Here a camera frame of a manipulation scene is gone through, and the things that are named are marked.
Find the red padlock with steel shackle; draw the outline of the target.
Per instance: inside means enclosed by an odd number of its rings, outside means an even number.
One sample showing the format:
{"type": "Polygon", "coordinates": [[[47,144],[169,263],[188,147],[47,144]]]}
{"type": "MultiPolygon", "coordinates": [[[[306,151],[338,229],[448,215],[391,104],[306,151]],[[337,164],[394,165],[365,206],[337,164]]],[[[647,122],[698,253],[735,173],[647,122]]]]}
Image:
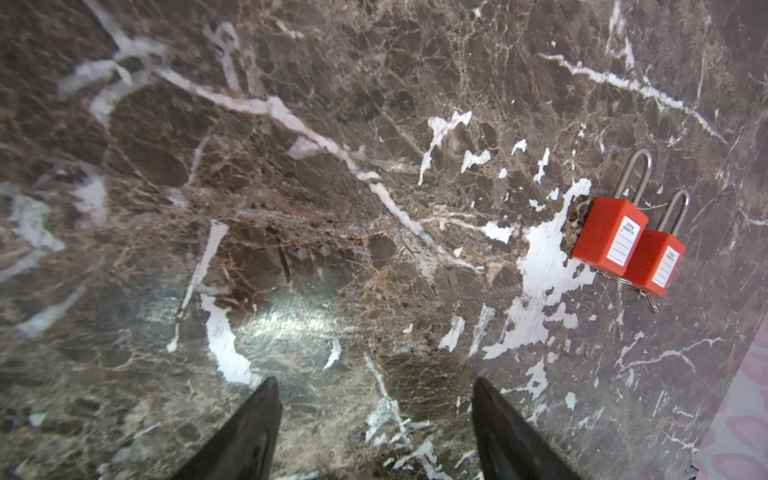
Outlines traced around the red padlock with steel shackle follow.
{"type": "Polygon", "coordinates": [[[572,250],[572,257],[602,272],[622,277],[649,218],[638,208],[653,166],[648,149],[637,150],[625,164],[611,197],[596,197],[572,250]],[[624,198],[633,168],[642,161],[643,172],[631,199],[624,198]]]}

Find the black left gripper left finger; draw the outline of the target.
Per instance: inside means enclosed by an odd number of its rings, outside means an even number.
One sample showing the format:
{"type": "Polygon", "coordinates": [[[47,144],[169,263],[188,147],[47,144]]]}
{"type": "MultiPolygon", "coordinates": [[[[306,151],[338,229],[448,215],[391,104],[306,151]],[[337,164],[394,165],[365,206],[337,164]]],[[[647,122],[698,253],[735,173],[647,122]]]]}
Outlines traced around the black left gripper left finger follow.
{"type": "Polygon", "coordinates": [[[268,377],[171,479],[269,478],[281,417],[279,384],[268,377]]]}

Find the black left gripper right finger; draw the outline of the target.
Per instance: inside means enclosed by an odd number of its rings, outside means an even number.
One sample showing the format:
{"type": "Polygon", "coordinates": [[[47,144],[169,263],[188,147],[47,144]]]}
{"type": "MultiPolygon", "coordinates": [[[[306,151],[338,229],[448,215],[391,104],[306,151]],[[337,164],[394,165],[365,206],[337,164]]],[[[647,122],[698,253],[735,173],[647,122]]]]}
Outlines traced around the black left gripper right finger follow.
{"type": "Polygon", "coordinates": [[[483,377],[473,385],[471,416],[480,467],[486,479],[580,479],[483,377]]]}

